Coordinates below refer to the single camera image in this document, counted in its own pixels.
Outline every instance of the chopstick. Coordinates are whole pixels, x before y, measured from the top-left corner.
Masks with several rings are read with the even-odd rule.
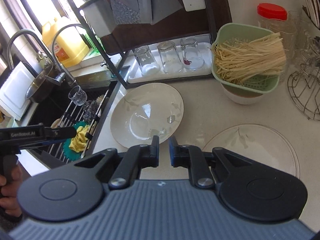
[[[320,30],[320,0],[305,0],[306,9],[303,10],[311,22]]]

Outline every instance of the white tray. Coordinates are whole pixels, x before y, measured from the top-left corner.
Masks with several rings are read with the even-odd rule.
[[[170,74],[166,74],[163,72],[163,66],[161,63],[160,55],[158,53],[158,50],[155,49],[151,52],[152,52],[152,55],[155,57],[156,62],[158,62],[159,66],[161,67],[160,71],[157,74],[144,77],[141,74],[137,60],[135,60],[129,69],[127,82],[128,83],[139,83],[139,82],[155,81],[155,80],[169,79],[169,78],[204,76],[204,75],[212,74],[212,72],[211,72],[212,53],[210,51],[210,48],[211,48],[210,43],[207,43],[207,42],[199,43],[199,50],[200,50],[201,55],[204,59],[204,65],[201,68],[194,70],[194,71],[183,68],[181,71],[179,71],[177,73],[170,73]],[[181,52],[180,46],[177,46],[177,51],[179,53],[181,62],[183,62],[182,52]]]

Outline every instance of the black metal rack frame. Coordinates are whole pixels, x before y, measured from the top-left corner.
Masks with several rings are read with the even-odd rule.
[[[83,26],[83,28],[86,30],[87,34],[89,35],[90,39],[92,40],[93,44],[96,46],[96,48],[98,49],[98,51],[100,52],[100,54],[102,55],[106,66],[108,67],[108,69],[117,77],[117,79],[119,80],[119,82],[124,86],[125,89],[129,89],[129,88],[133,88],[133,87],[137,87],[146,83],[152,83],[152,82],[175,82],[175,81],[181,81],[181,80],[190,80],[190,79],[204,79],[204,78],[212,78],[213,76],[210,75],[206,75],[206,76],[193,76],[193,77],[184,77],[184,78],[173,78],[173,79],[165,79],[165,80],[156,80],[156,81],[148,81],[148,82],[140,82],[140,83],[128,83],[124,80],[124,78],[120,75],[120,70],[124,65],[124,62],[129,54],[130,51],[127,52],[122,52],[121,48],[116,40],[116,38],[111,34],[111,38],[115,41],[115,43],[118,45],[119,50],[120,50],[120,55],[122,57],[120,63],[118,64],[118,66],[116,67],[111,59],[109,58],[109,56],[106,54],[106,52],[104,51],[103,47],[101,46],[101,44],[99,43],[99,41],[97,40],[93,30],[91,29],[91,27],[88,25],[87,21],[85,20],[85,18],[80,14],[80,11],[83,8],[86,8],[87,6],[91,5],[92,3],[98,1],[98,0],[88,0],[87,2],[85,2],[80,8],[78,8],[73,0],[67,0],[71,9],[73,10],[74,14],[76,15],[76,17],[78,18],[79,22],[81,23],[81,25]],[[214,13],[213,13],[213,8],[212,6],[209,4],[208,0],[204,0],[205,1],[205,5],[206,5],[206,11],[207,11],[207,17],[208,17],[208,23],[209,23],[209,35],[210,35],[210,41],[211,43],[213,43],[213,41],[216,39],[217,37],[217,32],[216,32],[216,25],[215,25],[215,19],[214,19]]]

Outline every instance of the hand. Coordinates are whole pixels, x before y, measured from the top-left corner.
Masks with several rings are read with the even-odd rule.
[[[22,212],[17,201],[18,188],[22,183],[22,171],[19,165],[15,166],[11,172],[13,181],[7,184],[4,176],[0,175],[1,194],[5,197],[0,198],[0,206],[5,209],[5,212],[14,217],[19,217]]]

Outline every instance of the metal pot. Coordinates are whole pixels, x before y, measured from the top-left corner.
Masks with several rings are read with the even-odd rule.
[[[34,79],[26,93],[26,100],[30,99],[34,103],[40,103],[51,93],[54,84],[46,80],[45,76],[54,77],[55,68],[52,64],[47,66]]]

